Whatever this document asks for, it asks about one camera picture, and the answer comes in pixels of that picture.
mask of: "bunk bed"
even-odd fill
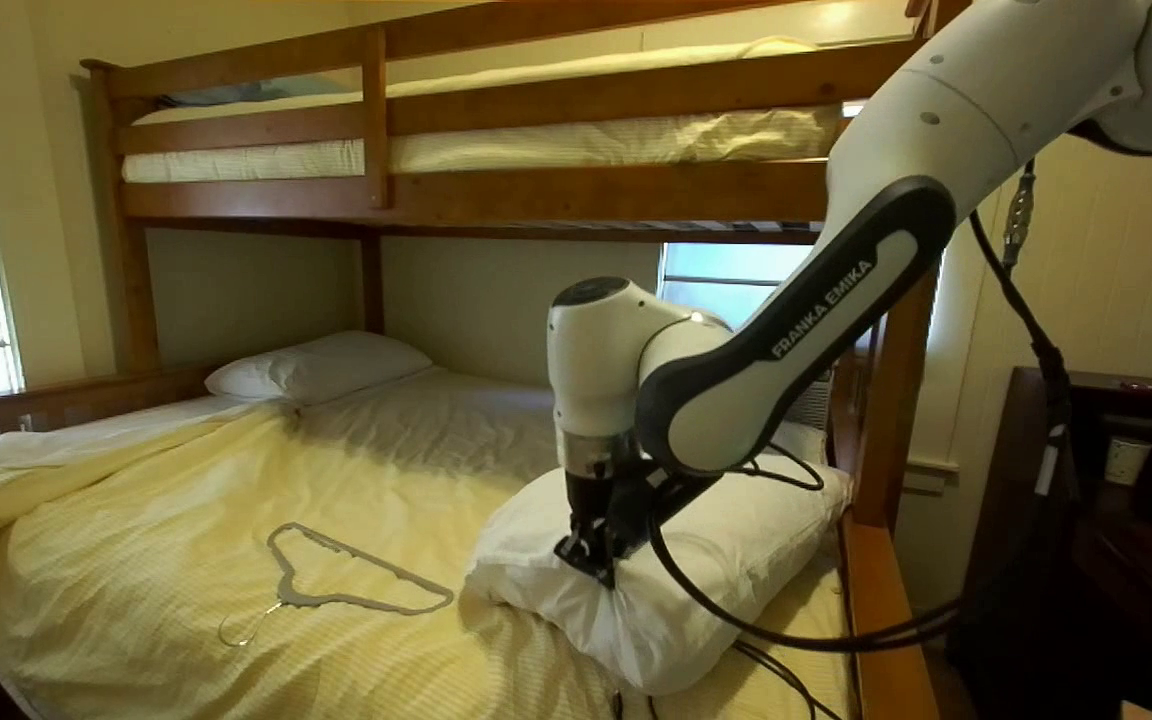
[[[383,243],[402,243],[404,237],[703,237],[809,243],[830,201],[820,155],[843,125],[840,105],[878,92],[880,80],[918,52],[935,21],[951,17],[956,4],[908,0],[908,10],[900,10],[900,29],[865,44],[722,48],[712,55],[701,52],[684,60],[665,52],[665,60],[614,60],[614,74],[605,74],[597,60],[543,68],[542,77],[503,74],[503,80],[469,77],[418,89],[388,86],[404,60],[760,4],[773,0],[473,4],[140,68],[87,60],[93,169],[102,210],[110,214],[110,249],[116,258],[113,284],[122,290],[123,381],[0,402],[0,431],[21,435],[17,429],[42,431],[82,424],[75,431],[83,435],[83,429],[93,429],[102,415],[122,419],[131,408],[171,411],[181,402],[194,408],[226,395],[218,393],[218,372],[203,383],[199,372],[181,378],[160,367],[149,228],[295,228],[357,240],[364,262],[370,335],[383,334]],[[261,89],[278,80],[340,68],[357,77],[357,89],[346,97],[261,97]],[[712,129],[718,120],[733,116],[738,129],[769,129],[773,120],[787,120],[787,136],[773,142],[773,155],[747,155],[747,150],[738,143],[738,155],[695,155],[684,150],[682,155],[654,161],[566,161],[560,169],[549,161],[560,155],[543,136],[549,129],[586,125],[600,129],[600,136],[644,136],[662,120],[678,129],[692,129],[692,120],[701,120],[701,129]],[[464,150],[473,133],[495,133],[494,142],[500,142],[503,129],[543,136],[542,150],[523,151],[543,161],[527,164],[508,155],[487,164],[425,164],[418,151],[422,142]],[[226,169],[227,155],[261,155],[263,150],[286,151],[282,143],[330,150],[330,155],[348,155],[351,169],[325,172],[295,161],[292,172],[213,172]],[[203,172],[181,176],[181,155],[199,161]],[[851,631],[884,628],[908,621],[912,614],[895,564],[894,519],[923,367],[929,308],[934,278],[921,280],[833,367],[833,405],[830,419],[820,424],[830,435],[830,457],[820,457],[820,466],[843,473],[855,489],[838,526],[833,564],[843,597],[840,625]],[[313,408],[282,408],[274,424],[295,424],[303,415],[313,415]],[[843,667],[849,684],[840,711],[935,716],[935,691],[921,650],[865,652],[843,660]],[[14,667],[0,667],[0,680],[21,704],[30,704],[30,695],[14,687]]]

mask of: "wooden bunk bed frame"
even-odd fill
[[[278,111],[261,120],[131,129],[138,116],[160,108],[171,92],[357,68],[364,97],[383,97],[383,68],[408,55],[600,31],[758,4],[773,0],[477,4],[143,68],[113,68],[87,60],[93,164],[102,206],[110,214],[105,221],[110,251],[116,262],[122,308],[122,367],[129,381],[0,402],[0,431],[51,429],[203,393],[199,378],[163,378],[160,367],[149,228],[295,228],[362,240],[370,329],[383,329],[379,237],[662,240],[662,228],[637,228],[633,221],[784,221],[778,240],[803,240],[803,221],[824,215],[824,161],[402,176],[388,172],[388,150],[397,136],[445,129],[733,108],[818,108],[855,100],[878,92],[884,77],[906,55],[912,55],[912,48],[934,29],[961,14],[964,0],[908,0],[908,14],[923,17],[921,31],[912,39],[878,48],[830,48],[688,74],[553,80],[508,92],[480,89],[383,105]],[[357,182],[246,182],[181,187],[122,182],[122,161],[129,151],[303,143],[346,136],[362,136],[370,143],[370,172]],[[743,223],[733,223],[725,240],[747,240]],[[921,280],[865,335],[865,344],[855,344],[855,351],[838,363],[833,443],[840,467],[862,482],[862,495],[843,519],[843,588],[851,631],[874,631],[908,621],[912,614],[900,582],[894,526],[906,483],[918,388],[923,372],[934,290],[934,278]],[[923,650],[865,652],[851,665],[851,680],[855,716],[941,716]]]

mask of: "yellow bedsheet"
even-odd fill
[[[0,473],[0,680],[36,716],[614,716],[618,684],[549,625],[459,597],[485,515],[543,467],[543,393],[422,372],[303,411],[253,408]],[[425,615],[278,610],[270,537],[289,519],[457,600]],[[286,532],[282,551],[301,593],[432,600],[303,532]],[[769,621],[838,631],[833,564],[803,573]],[[795,667],[843,711],[843,660]],[[803,704],[727,657],[658,711],[803,716]]]

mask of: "beige wall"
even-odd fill
[[[195,48],[318,31],[346,21],[459,0],[0,0],[0,258],[36,383],[113,372],[105,258],[83,169],[72,74],[82,55],[122,66]],[[605,37],[605,48],[684,44],[712,29]],[[1022,284],[1078,367],[1152,378],[1152,161],[1059,143],[1041,164],[1041,215]],[[155,240],[163,344],[209,362],[346,324],[351,251],[168,233]],[[543,308],[579,278],[654,278],[644,249],[573,243],[388,243],[393,334],[494,378],[543,378]],[[998,411],[1012,363],[1027,362],[970,240],[949,262],[949,312],[929,363],[906,551],[923,600],[961,586]]]

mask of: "bed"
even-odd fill
[[[209,435],[199,429],[233,429],[235,435],[250,431],[270,431],[278,443],[292,443],[308,457],[292,466],[318,466],[313,457],[319,450],[334,450],[346,457],[362,457],[357,443],[379,442],[379,450],[402,453],[402,460],[379,460],[388,467],[414,467],[408,457],[422,457],[422,450],[408,450],[402,435],[404,431],[383,431],[383,429],[351,429],[351,424],[383,424],[383,415],[397,411],[364,411],[373,419],[340,419],[351,411],[340,411],[346,402],[325,402],[313,408],[289,411],[286,405],[226,405],[218,393],[203,388],[199,372],[175,378],[171,367],[160,367],[160,347],[155,347],[155,316],[153,316],[153,278],[149,278],[149,228],[160,223],[188,223],[188,228],[261,228],[261,233],[325,233],[325,237],[346,237],[362,243],[364,262],[364,329],[383,334],[383,243],[397,243],[404,237],[500,237],[500,240],[532,240],[532,237],[566,237],[566,240],[684,240],[684,237],[703,237],[703,240],[813,240],[813,223],[824,215],[824,164],[820,155],[830,151],[830,142],[838,125],[843,125],[840,105],[843,100],[865,100],[934,29],[935,14],[941,21],[951,14],[951,4],[908,4],[900,17],[900,31],[868,39],[868,44],[824,44],[824,48],[760,48],[747,52],[742,48],[738,55],[725,48],[718,55],[692,55],[692,60],[647,60],[637,68],[626,68],[618,60],[618,74],[592,74],[588,66],[566,66],[566,68],[543,68],[543,77],[523,77],[523,80],[451,80],[451,86],[418,86],[418,89],[393,89],[383,77],[388,68],[402,68],[404,60],[418,55],[442,55],[442,52],[469,52],[469,48],[487,48],[487,44],[512,44],[512,39],[543,39],[543,37],[567,37],[567,31],[600,31],[600,29],[626,29],[626,25],[644,25],[644,21],[678,21],[678,17],[703,17],[703,14],[733,14],[733,10],[758,10],[769,0],[654,0],[654,4],[480,4],[480,10],[457,10],[457,14],[437,14],[437,17],[414,17],[414,21],[388,21],[388,25],[364,25],[364,29],[346,29],[346,31],[325,31],[325,37],[303,37],[303,39],[278,39],[278,44],[258,44],[258,48],[235,48],[235,52],[213,52],[213,55],[188,55],[188,60],[163,60],[163,66],[143,66],[143,68],[116,68],[105,60],[87,60],[93,77],[93,164],[96,164],[96,187],[110,210],[110,243],[116,264],[116,290],[122,290],[122,362],[123,362],[123,381],[113,383],[93,383],[93,388],[63,388],[63,393],[24,393],[14,402],[0,402],[0,431],[10,431],[10,450],[24,457],[24,466],[36,466],[32,473],[21,477],[50,477],[55,466],[46,466],[46,450],[30,450],[36,431],[17,431],[17,429],[63,429],[82,424],[72,435],[87,435],[96,429],[122,429],[131,408],[149,411],[168,411],[171,424],[149,419],[155,429],[175,429],[175,431],[155,431],[153,442],[138,435],[129,443],[131,457],[122,457],[122,466],[102,466],[110,457],[82,453],[82,460],[63,460],[62,467],[75,467],[72,483],[50,483],[46,495],[24,494],[24,502],[14,502],[14,515],[0,515],[0,539],[14,539],[21,528],[17,526],[46,526],[50,509],[55,506],[75,506],[87,512],[75,515],[102,515],[87,506],[87,489],[138,489],[138,477],[143,477],[143,466],[155,460],[155,453],[175,457],[194,453],[195,435]],[[261,100],[253,97],[253,86],[263,80],[286,80],[286,77],[308,77],[308,74],[338,74],[351,68],[357,89],[346,92],[346,100]],[[553,143],[542,143],[523,155],[543,155],[542,164],[523,164],[516,155],[500,164],[422,164],[414,161],[414,142],[447,142],[451,150],[464,142],[457,133],[503,133],[520,129],[523,136],[543,136],[557,125],[597,125],[600,136],[658,136],[658,120],[678,125],[678,120],[695,120],[712,129],[712,116],[738,116],[738,125],[766,129],[766,116],[743,116],[743,111],[773,111],[778,120],[794,125],[794,142],[778,142],[779,155],[747,155],[747,143],[738,143],[738,155],[647,155],[647,161],[630,161],[630,164],[610,164],[610,161],[566,161],[553,164],[557,155]],[[338,151],[351,155],[348,169],[303,169],[292,161],[292,172],[263,172],[263,176],[209,176],[209,172],[175,172],[171,155],[199,155],[199,151],[235,151],[253,155],[258,150],[274,143],[364,143],[364,151]],[[830,419],[818,429],[820,443],[830,442],[830,457],[820,453],[818,460],[843,473],[851,483],[843,515],[833,526],[830,539],[820,543],[824,557],[813,557],[813,564],[769,603],[769,615],[778,625],[795,625],[801,614],[809,610],[809,597],[820,600],[838,593],[833,614],[838,631],[851,628],[884,628],[894,621],[908,615],[908,597],[900,586],[900,564],[894,547],[894,519],[895,519],[895,502],[900,502],[900,477],[906,477],[906,453],[908,453],[908,429],[912,429],[912,405],[918,405],[918,381],[923,367],[923,329],[929,329],[929,305],[934,305],[934,278],[918,284],[862,344],[833,367],[833,405]],[[437,411],[445,419],[464,415],[473,429],[503,429],[500,435],[532,435],[523,450],[503,450],[500,466],[508,467],[508,482],[485,482],[487,494],[473,502],[473,515],[459,515],[459,537],[451,539],[459,551],[469,551],[473,528],[487,526],[494,509],[508,506],[516,483],[527,477],[553,467],[553,443],[549,443],[549,419],[543,419],[543,393],[536,388],[500,388],[485,383],[473,378],[457,378],[447,367],[432,372],[414,372],[422,381],[445,383],[451,402],[432,402],[425,393],[429,408],[447,408]],[[377,383],[370,393],[348,393],[362,405],[373,405],[377,395],[388,395],[388,388],[408,388],[408,378],[397,383]],[[289,543],[318,543],[318,528],[289,526]],[[325,543],[340,543],[348,528],[364,528],[370,519],[346,519],[330,526],[334,532]],[[250,559],[235,568],[258,573],[278,557],[274,528],[286,528],[278,515],[263,515],[261,532],[246,528],[240,547]],[[447,603],[432,610],[437,625],[445,635],[464,645],[464,628],[477,625],[473,614],[464,610],[459,576],[451,573],[464,557],[437,557],[425,568],[437,568],[437,586],[429,588],[432,597],[451,593]],[[93,582],[75,588],[75,597],[93,600],[93,614],[69,625],[42,625],[30,628],[24,635],[46,635],[46,631],[75,631],[93,650],[123,650],[138,657],[140,642],[131,625],[122,625],[113,600],[131,603],[149,600],[153,593],[143,588],[171,588],[181,576],[153,576],[143,582],[122,582],[123,559],[105,564],[105,582]],[[250,707],[258,704],[270,707],[295,707],[295,699],[319,695],[334,699],[346,691],[346,680],[325,680],[325,671],[303,671],[303,667],[338,667],[319,657],[282,657],[270,650],[301,650],[308,642],[295,642],[295,610],[270,610],[253,603],[253,597],[263,593],[270,600],[270,576],[235,576],[233,586],[218,586],[227,597],[222,597],[209,610],[227,610],[222,615],[209,615],[203,628],[186,631],[181,642],[175,625],[160,628],[163,645],[171,645],[171,657],[160,665],[149,665],[140,671],[163,671],[163,667],[194,667],[209,665],[213,671],[226,665],[226,657],[246,652],[250,645],[261,652],[253,665],[226,665],[233,684],[218,680],[218,695],[188,699],[188,707],[199,707],[199,716],[218,707]],[[370,625],[351,614],[340,610],[348,621],[346,625],[325,625],[318,645],[340,650],[351,625]],[[500,667],[500,652],[494,645],[477,645],[473,652],[487,652],[494,660],[473,665],[473,671],[457,676],[437,660],[442,671],[429,676],[393,676],[377,671],[377,657],[348,657],[346,665],[357,667],[362,676],[373,676],[377,687],[402,691],[414,707],[425,691],[445,687],[442,695],[457,695],[451,687],[464,687],[459,716],[532,716],[536,707],[573,707],[573,716],[605,707],[605,711],[630,711],[644,716],[658,711],[658,704],[644,704],[642,695],[618,695],[600,671],[567,652],[560,635],[553,635],[549,625],[532,628],[549,635],[542,657],[560,657],[557,665],[536,667],[557,667],[560,680],[543,680],[532,687],[512,687],[512,691],[532,691],[523,699],[500,699],[500,671],[485,676],[487,667]],[[105,665],[105,671],[123,671],[122,684],[102,684],[105,671],[83,667],[83,671],[62,671],[62,665],[50,665],[50,652],[62,652],[72,635],[46,645],[42,657],[24,660],[32,650],[30,642],[17,635],[17,657],[14,665],[10,645],[0,645],[0,684],[32,711],[46,707],[110,707],[102,699],[110,695],[138,695],[122,684],[129,684],[129,667]],[[383,657],[393,665],[404,665],[414,645],[393,645]],[[838,676],[840,684],[830,684],[830,704],[849,716],[935,716],[935,691],[934,676],[923,665],[921,650],[895,650],[895,652],[865,652],[865,657],[833,657],[813,665],[809,657],[794,657],[794,667],[813,676],[813,684],[830,684],[820,676]],[[682,695],[662,695],[662,716],[692,716],[695,707],[712,707],[718,716],[743,716],[743,711],[766,711],[766,707],[784,707],[801,711],[801,695],[784,687],[758,687],[760,676],[742,660],[725,657],[703,684],[682,691]],[[402,711],[397,699],[377,699],[373,711],[388,716]]]

